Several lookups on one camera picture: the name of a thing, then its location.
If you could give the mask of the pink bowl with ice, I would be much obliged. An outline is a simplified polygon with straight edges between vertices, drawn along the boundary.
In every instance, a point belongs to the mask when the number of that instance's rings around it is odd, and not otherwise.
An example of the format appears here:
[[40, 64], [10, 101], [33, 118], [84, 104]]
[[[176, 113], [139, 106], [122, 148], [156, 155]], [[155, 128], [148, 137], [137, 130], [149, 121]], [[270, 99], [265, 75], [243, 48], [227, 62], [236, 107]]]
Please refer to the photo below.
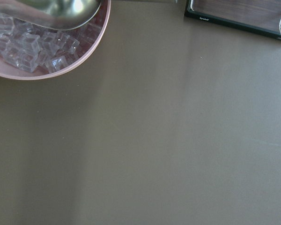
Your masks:
[[72, 30], [53, 30], [0, 13], [0, 77], [41, 80], [65, 74], [99, 45], [111, 11], [102, 0], [97, 14]]

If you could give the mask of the steel ice scoop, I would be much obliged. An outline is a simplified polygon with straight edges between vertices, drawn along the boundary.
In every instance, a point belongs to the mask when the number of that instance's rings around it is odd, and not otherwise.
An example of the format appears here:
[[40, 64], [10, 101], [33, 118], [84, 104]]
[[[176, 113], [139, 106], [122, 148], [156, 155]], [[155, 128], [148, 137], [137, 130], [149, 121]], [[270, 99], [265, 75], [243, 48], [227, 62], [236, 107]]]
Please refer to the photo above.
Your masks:
[[90, 21], [101, 0], [0, 0], [0, 13], [53, 30], [72, 30]]

